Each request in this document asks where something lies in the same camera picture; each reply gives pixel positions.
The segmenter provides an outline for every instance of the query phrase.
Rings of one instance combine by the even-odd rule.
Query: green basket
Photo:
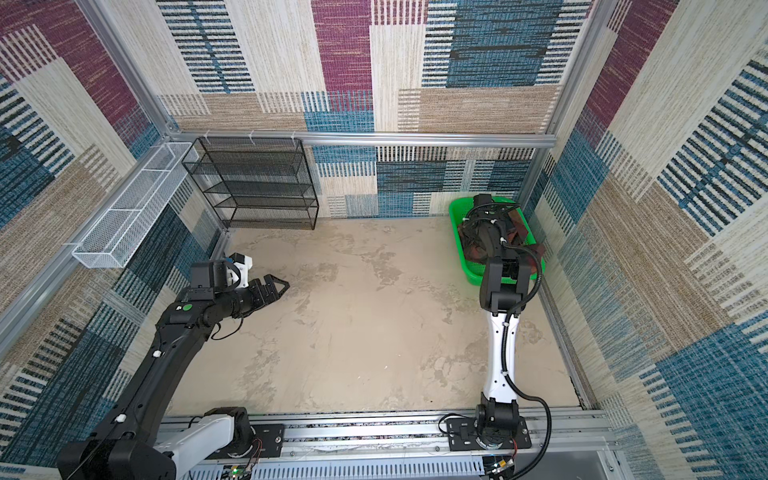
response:
[[[504,197],[493,197],[494,202],[512,203],[514,200],[510,200]],[[468,262],[464,258],[464,250],[462,249],[462,239],[458,236],[458,226],[462,222],[464,216],[474,207],[475,199],[472,197],[457,198],[451,202],[451,206],[448,208],[449,215],[451,217],[451,224],[453,225],[453,236],[456,238],[456,247],[458,248],[458,258],[462,262],[462,270],[467,276],[467,281],[472,285],[480,285],[482,283],[482,274],[485,272],[485,265],[481,263]],[[520,218],[523,219],[525,228],[528,228],[528,237],[525,239],[526,245],[536,243],[536,239],[531,233],[531,228],[528,226],[528,221],[525,219],[522,210],[518,208]],[[541,259],[541,271],[544,272],[546,266],[544,265],[544,259]],[[531,280],[536,280],[536,273],[531,275]],[[502,278],[502,283],[517,283],[511,278]]]

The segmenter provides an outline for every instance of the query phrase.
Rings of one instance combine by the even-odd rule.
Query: marbled surface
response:
[[[238,230],[231,252],[253,257],[253,276],[272,273],[291,288],[237,334],[205,344],[169,414],[231,405],[253,413],[455,409],[479,401],[485,313],[447,217]],[[238,323],[224,320],[222,335]],[[538,298],[519,332],[520,388],[551,406],[578,405]]]

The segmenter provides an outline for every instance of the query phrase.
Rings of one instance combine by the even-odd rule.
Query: black mounting plate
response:
[[[482,445],[478,443],[478,435],[475,431],[475,419],[453,418],[445,420],[445,429],[448,431],[448,445],[451,452],[466,452],[468,450],[483,450]],[[517,435],[515,442],[518,444],[518,450],[529,449],[532,447],[531,433],[528,431],[528,425],[523,417],[519,417]],[[501,450],[514,450],[511,439],[506,439]]]
[[[269,425],[251,425],[253,430],[253,436],[256,439],[261,439],[261,456],[260,458],[278,458],[283,451],[283,439],[286,426],[282,423],[270,423]],[[247,462],[251,453],[246,454],[242,459]],[[221,460],[227,458],[234,460],[233,457],[228,455],[226,449],[218,450],[210,455],[206,460]]]

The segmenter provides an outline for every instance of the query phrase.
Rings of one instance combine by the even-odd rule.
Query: black mesh shelf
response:
[[[301,141],[198,138],[184,167],[232,228],[314,229],[319,204]]]

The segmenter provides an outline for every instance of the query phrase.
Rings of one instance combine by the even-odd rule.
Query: white mesh basket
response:
[[[187,172],[197,161],[189,142],[160,147],[125,191],[85,234],[72,255],[87,268],[125,268]]]

